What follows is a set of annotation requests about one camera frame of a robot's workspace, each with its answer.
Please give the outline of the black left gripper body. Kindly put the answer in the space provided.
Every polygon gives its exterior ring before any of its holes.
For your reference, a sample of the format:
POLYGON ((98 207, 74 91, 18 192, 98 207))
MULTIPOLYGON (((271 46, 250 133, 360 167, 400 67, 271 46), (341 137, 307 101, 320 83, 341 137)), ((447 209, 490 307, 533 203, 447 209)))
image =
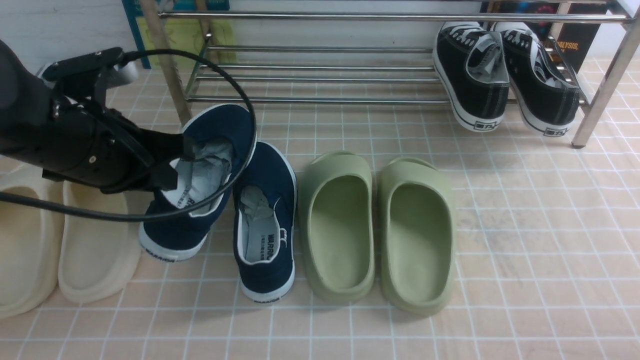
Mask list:
POLYGON ((38 71, 52 90, 52 139, 41 162, 42 176, 73 182, 112 194, 149 191, 154 158, 142 142, 144 131, 116 109, 106 106, 106 91, 130 84, 123 48, 78 55, 49 63, 38 71))

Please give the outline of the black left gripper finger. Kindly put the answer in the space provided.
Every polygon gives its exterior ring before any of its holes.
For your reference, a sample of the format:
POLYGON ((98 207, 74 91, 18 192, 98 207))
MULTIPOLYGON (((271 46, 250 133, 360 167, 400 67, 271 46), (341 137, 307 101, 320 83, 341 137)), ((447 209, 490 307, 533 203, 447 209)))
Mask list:
POLYGON ((174 191, 178 187, 178 171, 171 162, 163 162, 145 174, 145 191, 174 191))
POLYGON ((195 159, 195 141, 182 133, 143 129, 142 146, 158 162, 176 158, 185 161, 195 159))

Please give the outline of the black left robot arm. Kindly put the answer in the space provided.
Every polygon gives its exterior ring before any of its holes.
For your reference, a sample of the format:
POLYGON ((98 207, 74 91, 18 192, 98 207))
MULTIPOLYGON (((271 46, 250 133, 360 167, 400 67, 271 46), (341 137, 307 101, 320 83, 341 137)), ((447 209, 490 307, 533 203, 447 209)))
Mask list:
POLYGON ((125 83, 122 73, 136 56, 113 47, 58 61, 36 76, 2 43, 1 154, 41 168, 53 182, 105 194, 175 189, 172 162, 194 160, 195 142, 142 129, 106 106, 107 89, 125 83))

